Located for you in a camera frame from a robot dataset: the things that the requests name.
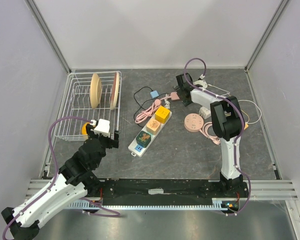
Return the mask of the pink long power strip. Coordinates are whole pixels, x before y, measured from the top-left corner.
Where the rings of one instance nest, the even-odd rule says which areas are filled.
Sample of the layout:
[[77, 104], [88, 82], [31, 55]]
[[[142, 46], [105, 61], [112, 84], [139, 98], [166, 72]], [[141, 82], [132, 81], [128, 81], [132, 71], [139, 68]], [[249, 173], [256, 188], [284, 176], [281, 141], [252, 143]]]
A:
[[170, 98], [171, 98], [172, 101], [180, 100], [180, 97], [178, 96], [177, 92], [171, 92], [170, 93]]

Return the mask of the white multicolour power strip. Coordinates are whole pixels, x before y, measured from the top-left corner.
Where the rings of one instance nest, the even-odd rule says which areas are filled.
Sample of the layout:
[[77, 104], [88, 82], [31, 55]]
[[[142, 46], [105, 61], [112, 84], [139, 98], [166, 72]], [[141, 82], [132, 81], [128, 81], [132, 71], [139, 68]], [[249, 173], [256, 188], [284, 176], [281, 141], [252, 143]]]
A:
[[128, 146], [133, 157], [142, 157], [170, 120], [172, 112], [160, 106]]

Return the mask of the white cube socket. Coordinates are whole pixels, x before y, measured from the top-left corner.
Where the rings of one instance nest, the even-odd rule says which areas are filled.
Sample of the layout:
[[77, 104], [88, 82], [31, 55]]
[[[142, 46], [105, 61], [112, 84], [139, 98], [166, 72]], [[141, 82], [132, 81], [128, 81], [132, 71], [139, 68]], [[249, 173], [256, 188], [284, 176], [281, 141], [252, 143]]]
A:
[[204, 106], [200, 107], [200, 109], [199, 109], [199, 111], [198, 111], [198, 114], [199, 114], [203, 119], [208, 119], [208, 118], [211, 117], [211, 111], [210, 111], [208, 108], [204, 107]]

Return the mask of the yellow cube socket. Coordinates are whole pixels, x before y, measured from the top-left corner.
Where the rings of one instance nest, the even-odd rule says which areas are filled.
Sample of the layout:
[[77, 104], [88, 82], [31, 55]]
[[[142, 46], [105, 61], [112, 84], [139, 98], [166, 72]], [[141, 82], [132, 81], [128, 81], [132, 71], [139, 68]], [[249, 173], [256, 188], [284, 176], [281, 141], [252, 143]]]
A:
[[171, 111], [167, 108], [165, 108], [164, 106], [160, 106], [155, 114], [154, 114], [154, 118], [161, 124], [165, 124], [168, 120], [168, 118], [170, 117], [170, 113]]

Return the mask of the beige wooden cube socket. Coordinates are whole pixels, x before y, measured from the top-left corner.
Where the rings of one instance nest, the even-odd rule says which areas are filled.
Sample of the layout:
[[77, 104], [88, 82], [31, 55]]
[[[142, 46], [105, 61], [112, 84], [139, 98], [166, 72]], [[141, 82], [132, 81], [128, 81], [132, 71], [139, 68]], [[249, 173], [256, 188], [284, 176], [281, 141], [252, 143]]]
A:
[[155, 118], [151, 118], [146, 124], [146, 131], [152, 135], [156, 135], [161, 129], [161, 123]]

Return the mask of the dark green cube socket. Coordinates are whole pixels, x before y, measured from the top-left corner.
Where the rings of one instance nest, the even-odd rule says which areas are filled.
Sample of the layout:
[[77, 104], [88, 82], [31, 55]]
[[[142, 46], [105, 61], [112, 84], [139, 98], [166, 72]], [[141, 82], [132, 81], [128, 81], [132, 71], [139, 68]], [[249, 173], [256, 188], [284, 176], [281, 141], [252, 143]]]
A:
[[135, 140], [137, 144], [142, 148], [146, 148], [152, 140], [152, 135], [146, 131], [141, 130]]

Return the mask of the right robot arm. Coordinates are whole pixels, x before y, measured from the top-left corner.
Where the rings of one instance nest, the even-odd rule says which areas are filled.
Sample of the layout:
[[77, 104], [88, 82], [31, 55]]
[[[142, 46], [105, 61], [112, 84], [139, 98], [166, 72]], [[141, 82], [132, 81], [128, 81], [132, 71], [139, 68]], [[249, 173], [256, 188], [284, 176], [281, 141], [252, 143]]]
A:
[[188, 73], [176, 76], [174, 88], [185, 106], [196, 103], [210, 110], [212, 129], [220, 140], [222, 167], [219, 191], [225, 197], [232, 196], [243, 182], [240, 168], [240, 140], [245, 121], [235, 96], [221, 96], [213, 93], [200, 82], [194, 83]]

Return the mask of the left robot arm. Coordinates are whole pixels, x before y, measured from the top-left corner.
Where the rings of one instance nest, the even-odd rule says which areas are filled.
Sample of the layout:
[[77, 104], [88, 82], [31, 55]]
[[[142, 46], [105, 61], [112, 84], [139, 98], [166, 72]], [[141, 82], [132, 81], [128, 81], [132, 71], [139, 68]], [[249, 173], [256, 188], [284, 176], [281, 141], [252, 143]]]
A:
[[103, 183], [93, 171], [99, 167], [106, 150], [119, 147], [119, 131], [105, 133], [88, 124], [88, 138], [57, 171], [53, 179], [18, 207], [6, 207], [1, 215], [6, 222], [2, 238], [11, 232], [15, 240], [32, 240], [40, 229], [71, 202], [100, 193]]

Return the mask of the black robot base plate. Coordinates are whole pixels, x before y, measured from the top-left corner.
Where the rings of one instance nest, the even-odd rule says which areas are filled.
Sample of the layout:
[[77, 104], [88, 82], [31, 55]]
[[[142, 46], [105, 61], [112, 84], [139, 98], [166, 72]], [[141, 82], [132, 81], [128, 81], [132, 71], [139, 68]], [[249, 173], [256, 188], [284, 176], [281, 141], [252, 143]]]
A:
[[213, 198], [246, 198], [248, 185], [243, 181], [234, 188], [226, 189], [220, 180], [101, 179], [88, 196], [100, 197], [105, 205], [208, 204]]

